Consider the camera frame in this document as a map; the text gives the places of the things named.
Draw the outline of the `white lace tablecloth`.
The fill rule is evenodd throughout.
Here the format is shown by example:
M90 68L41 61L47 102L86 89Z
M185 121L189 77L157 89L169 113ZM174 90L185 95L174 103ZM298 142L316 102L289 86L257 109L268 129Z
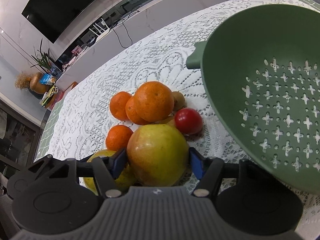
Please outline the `white lace tablecloth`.
M224 129L205 95L199 70L188 70L187 57L225 19L244 9L289 4L319 10L313 0L230 0L182 18L125 49L74 88L64 99L47 154L81 159L105 147L108 130L119 124L108 109L113 94L133 93L146 81L159 81L181 92L199 111L204 130L190 145L206 157L235 163L245 152Z

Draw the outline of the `red cherry tomato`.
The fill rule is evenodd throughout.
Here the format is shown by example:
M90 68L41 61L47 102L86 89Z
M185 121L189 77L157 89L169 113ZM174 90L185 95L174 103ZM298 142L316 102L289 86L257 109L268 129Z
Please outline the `red cherry tomato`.
M175 126L181 133L192 135L201 131L203 121L195 109L183 108L175 114Z

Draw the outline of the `white wifi router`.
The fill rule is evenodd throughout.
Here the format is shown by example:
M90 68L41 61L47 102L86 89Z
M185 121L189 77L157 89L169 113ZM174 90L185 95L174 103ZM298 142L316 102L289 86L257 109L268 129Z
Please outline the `white wifi router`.
M97 37L96 41L98 42L110 32L111 28L101 17L89 27L89 30Z

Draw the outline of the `red-yellow apple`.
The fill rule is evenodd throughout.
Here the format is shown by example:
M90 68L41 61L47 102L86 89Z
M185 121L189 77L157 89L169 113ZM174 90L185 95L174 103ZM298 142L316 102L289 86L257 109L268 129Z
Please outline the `red-yellow apple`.
M129 165L145 186L172 186L185 174L189 145L182 133L167 124L139 127L126 148Z

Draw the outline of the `small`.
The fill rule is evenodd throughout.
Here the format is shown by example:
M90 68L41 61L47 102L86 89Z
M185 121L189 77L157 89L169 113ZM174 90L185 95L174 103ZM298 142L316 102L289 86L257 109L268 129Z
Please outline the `small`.
M105 139L106 148L112 151L126 148L132 135L132 129L125 125L113 126Z

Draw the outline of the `green checked table mat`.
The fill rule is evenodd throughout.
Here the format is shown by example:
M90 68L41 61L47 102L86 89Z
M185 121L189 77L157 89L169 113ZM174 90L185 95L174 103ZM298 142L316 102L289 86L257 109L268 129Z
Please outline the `green checked table mat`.
M52 110L47 110L40 127L40 139L35 152L34 161L41 159L47 154L50 140L54 133L55 124L59 118L59 113L63 106L63 99L55 104Z

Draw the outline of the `green plastic colander bowl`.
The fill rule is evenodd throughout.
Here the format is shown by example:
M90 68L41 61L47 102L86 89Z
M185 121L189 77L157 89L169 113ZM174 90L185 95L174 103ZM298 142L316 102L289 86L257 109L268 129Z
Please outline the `green plastic colander bowl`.
M251 7L224 20L187 58L238 145L292 187L319 194L319 12Z

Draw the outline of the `white TV console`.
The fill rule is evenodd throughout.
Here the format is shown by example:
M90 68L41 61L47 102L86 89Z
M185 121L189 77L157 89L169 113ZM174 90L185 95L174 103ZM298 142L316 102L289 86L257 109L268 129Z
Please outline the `white TV console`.
M57 87L66 90L73 82L80 83L130 44L176 20L224 1L227 0L153 0L87 48L58 79Z

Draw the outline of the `green potted plant left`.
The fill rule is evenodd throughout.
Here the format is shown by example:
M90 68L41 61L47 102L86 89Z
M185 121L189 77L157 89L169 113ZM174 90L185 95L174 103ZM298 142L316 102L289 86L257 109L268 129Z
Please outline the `green potted plant left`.
M40 42L40 47L38 50L34 48L34 54L31 56L35 64L32 67L40 67L42 70L46 71L47 73L52 72L52 64L50 62L50 49L48 48L47 51L42 49L42 42Z

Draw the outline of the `brown kiwi fruit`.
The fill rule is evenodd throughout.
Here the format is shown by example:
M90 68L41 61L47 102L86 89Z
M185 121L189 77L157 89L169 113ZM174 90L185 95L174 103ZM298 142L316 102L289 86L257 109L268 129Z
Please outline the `brown kiwi fruit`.
M185 106L185 98L180 92L172 92L172 96L174 98L174 108L173 111L179 111Z

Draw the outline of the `brown round vase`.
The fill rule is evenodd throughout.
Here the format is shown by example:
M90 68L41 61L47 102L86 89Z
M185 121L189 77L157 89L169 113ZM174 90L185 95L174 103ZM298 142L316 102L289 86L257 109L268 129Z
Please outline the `brown round vase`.
M44 94L48 92L50 89L49 85L44 85L40 83L41 78L43 77L43 73L37 72L33 75L30 80L30 89L37 94Z

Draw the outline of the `black wall television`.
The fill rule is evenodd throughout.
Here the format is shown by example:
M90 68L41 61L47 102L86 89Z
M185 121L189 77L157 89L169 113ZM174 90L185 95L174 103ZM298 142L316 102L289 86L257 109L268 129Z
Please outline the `black wall television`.
M50 42L95 0L29 0L22 15Z

